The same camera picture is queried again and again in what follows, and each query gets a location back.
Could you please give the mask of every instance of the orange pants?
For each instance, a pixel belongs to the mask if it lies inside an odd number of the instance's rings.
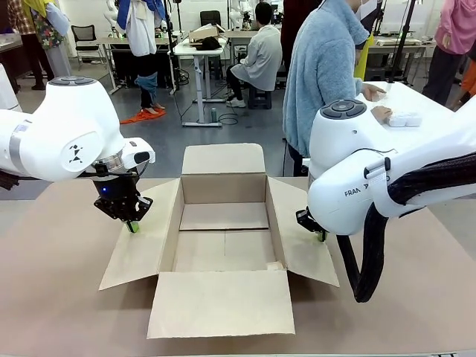
[[[476,95],[476,61],[471,61],[469,69],[461,83],[461,88],[467,91],[471,97]]]

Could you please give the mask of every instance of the plaid shirt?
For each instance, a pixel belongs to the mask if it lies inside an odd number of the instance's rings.
[[[7,11],[10,26],[18,30],[21,35],[36,33],[35,27],[23,11],[22,2],[22,0],[8,0]]]

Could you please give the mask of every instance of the open cardboard box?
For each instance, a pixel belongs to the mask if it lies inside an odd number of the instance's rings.
[[[207,37],[215,37],[218,39],[219,33],[225,32],[220,25],[205,25],[189,32],[188,41],[190,45],[200,45],[203,39]]]
[[[148,338],[295,333],[286,269],[338,286],[325,243],[299,226],[306,192],[265,174],[256,144],[188,147],[181,178],[124,227],[100,290],[158,274]]]

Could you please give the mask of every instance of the yellow fabric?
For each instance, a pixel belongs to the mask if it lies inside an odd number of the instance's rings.
[[[369,47],[371,45],[373,45],[373,34],[370,35],[369,39],[365,43],[364,49],[362,50],[360,55],[360,61],[358,62],[356,69],[354,69],[355,78],[360,78],[361,80],[364,80],[365,68],[367,67],[367,57],[369,54]]]
[[[46,18],[46,4],[53,3],[54,0],[23,0],[23,9],[25,10],[26,16],[32,21],[31,11],[35,10],[41,16]]]

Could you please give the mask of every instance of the black stool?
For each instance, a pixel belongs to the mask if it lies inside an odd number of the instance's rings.
[[[260,91],[250,84],[249,109],[271,109],[271,92]]]

